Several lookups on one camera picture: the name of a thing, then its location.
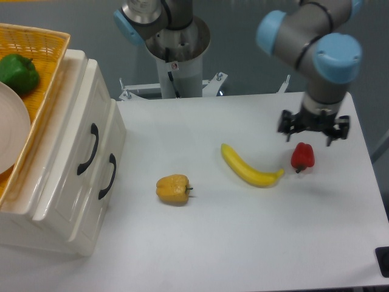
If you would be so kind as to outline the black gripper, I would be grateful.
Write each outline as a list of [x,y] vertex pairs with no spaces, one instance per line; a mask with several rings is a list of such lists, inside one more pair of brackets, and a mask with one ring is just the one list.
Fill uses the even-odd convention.
[[322,132],[327,136],[326,146],[329,147],[333,141],[347,139],[349,134],[350,117],[335,118],[336,114],[327,114],[325,111],[314,114],[306,108],[301,108],[299,113],[293,114],[284,109],[278,121],[277,131],[286,136],[286,142],[290,141],[293,134],[302,131]]

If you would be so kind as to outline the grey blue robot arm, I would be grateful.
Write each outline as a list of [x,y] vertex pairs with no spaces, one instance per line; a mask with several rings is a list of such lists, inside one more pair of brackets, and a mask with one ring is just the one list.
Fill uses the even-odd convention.
[[[349,84],[362,60],[358,41],[337,33],[361,8],[361,1],[300,1],[288,15],[274,10],[260,22],[257,46],[308,79],[297,114],[283,111],[278,131],[290,136],[321,132],[328,142],[346,139],[348,116],[338,114]],[[200,97],[202,57],[210,45],[210,30],[193,14],[191,1],[126,1],[114,12],[122,35],[145,45],[157,63],[164,98]]]

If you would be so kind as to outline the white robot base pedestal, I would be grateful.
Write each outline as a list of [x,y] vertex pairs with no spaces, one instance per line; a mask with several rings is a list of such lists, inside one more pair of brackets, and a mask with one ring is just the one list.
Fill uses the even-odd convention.
[[202,19],[194,16],[182,30],[161,30],[145,45],[156,61],[163,99],[202,96],[202,59],[210,45],[210,30]]

